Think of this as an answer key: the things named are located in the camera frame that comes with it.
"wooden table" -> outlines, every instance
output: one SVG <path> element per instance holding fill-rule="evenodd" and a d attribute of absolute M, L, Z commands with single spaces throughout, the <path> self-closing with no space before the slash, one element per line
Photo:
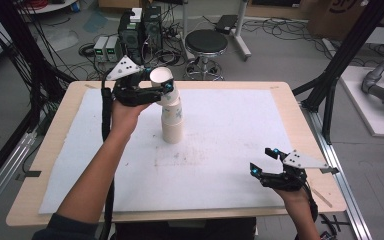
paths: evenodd
<path fill-rule="evenodd" d="M 142 82 L 148 87 L 149 82 Z M 204 82 L 176 81 L 179 89 L 260 89 L 270 90 L 278 107 L 283 125 L 294 149 L 325 161 L 313 134 L 299 108 L 291 89 L 284 82 Z M 70 85 L 43 143 L 31 166 L 31 171 L 41 171 L 40 177 L 26 178 L 7 216 L 10 226 L 46 225 L 50 214 L 38 214 L 46 191 L 52 167 L 62 149 L 64 139 L 79 109 L 84 93 L 89 88 L 100 88 L 100 82 L 81 81 Z M 308 169 L 308 182 L 320 212 L 345 211 L 344 198 L 331 174 Z M 184 210 L 159 212 L 114 213 L 113 221 L 146 221 L 204 219 L 239 216 L 266 216 L 286 214 L 284 208 L 246 208 Z"/>

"paper cup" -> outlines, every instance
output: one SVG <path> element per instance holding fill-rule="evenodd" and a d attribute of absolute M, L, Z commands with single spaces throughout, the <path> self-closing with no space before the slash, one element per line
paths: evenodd
<path fill-rule="evenodd" d="M 176 125 L 182 120 L 183 113 L 180 97 L 173 104 L 162 107 L 161 122 L 168 125 Z"/>
<path fill-rule="evenodd" d="M 163 140 L 167 143 L 175 144 L 183 138 L 183 121 L 175 125 L 168 125 L 161 122 L 163 128 Z"/>
<path fill-rule="evenodd" d="M 170 69 L 166 67 L 158 67 L 151 71 L 149 74 L 151 79 L 151 84 L 153 87 L 161 86 L 161 83 L 166 82 L 173 78 Z M 179 91 L 177 90 L 176 84 L 173 82 L 173 91 L 161 96 L 161 101 L 158 101 L 157 104 L 161 106 L 166 106 L 174 103 L 179 97 Z"/>

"person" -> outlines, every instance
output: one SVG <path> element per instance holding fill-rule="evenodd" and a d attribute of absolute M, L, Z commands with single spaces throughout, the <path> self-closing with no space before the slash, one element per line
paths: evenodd
<path fill-rule="evenodd" d="M 113 176 L 130 139 L 130 135 L 136 128 L 139 115 L 148 106 L 149 105 L 126 107 L 118 101 L 114 101 L 112 106 L 112 126 L 107 139 L 65 196 L 56 213 L 52 215 L 47 227 L 36 232 L 32 239 L 95 239 L 95 231 L 98 227 L 98 221 L 102 214 Z M 305 191 L 303 189 L 297 192 L 275 191 L 283 199 L 286 210 L 296 226 L 299 238 L 319 240 L 320 236 L 313 223 Z M 238 219 L 213 220 L 209 224 L 213 227 L 209 229 L 212 230 L 212 228 L 214 228 L 221 232 L 230 230 L 231 232 L 239 234 L 241 231 L 235 231 L 235 228 L 241 228 L 241 226 L 254 227 L 256 224 L 255 218 L 237 220 Z M 129 224 L 120 224 L 117 230 L 120 230 L 120 227 L 120 231 L 123 231 L 123 228 L 126 226 L 129 226 Z M 218 238 L 217 235 L 210 234 L 208 239 L 220 238 Z M 246 238 L 230 235 L 229 238 L 224 239 Z"/>

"wheel caster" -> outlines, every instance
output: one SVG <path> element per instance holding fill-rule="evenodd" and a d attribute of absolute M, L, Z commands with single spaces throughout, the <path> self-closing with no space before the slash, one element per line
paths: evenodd
<path fill-rule="evenodd" d="M 210 70 L 208 70 L 209 73 L 216 74 L 217 73 L 217 68 L 212 67 Z"/>
<path fill-rule="evenodd" d="M 194 71 L 194 68 L 193 68 L 193 67 L 188 67 L 188 68 L 186 68 L 186 71 L 187 71 L 188 73 L 191 73 L 191 72 Z"/>

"stool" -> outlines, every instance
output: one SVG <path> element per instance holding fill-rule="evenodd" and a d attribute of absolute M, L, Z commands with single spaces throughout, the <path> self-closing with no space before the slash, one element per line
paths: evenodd
<path fill-rule="evenodd" d="M 197 79 L 194 76 L 198 75 L 207 80 L 209 75 L 213 81 L 224 80 L 221 66 L 208 59 L 220 56 L 226 50 L 227 40 L 221 33 L 209 29 L 193 31 L 186 36 L 185 47 L 196 57 L 186 65 L 186 76 Z"/>

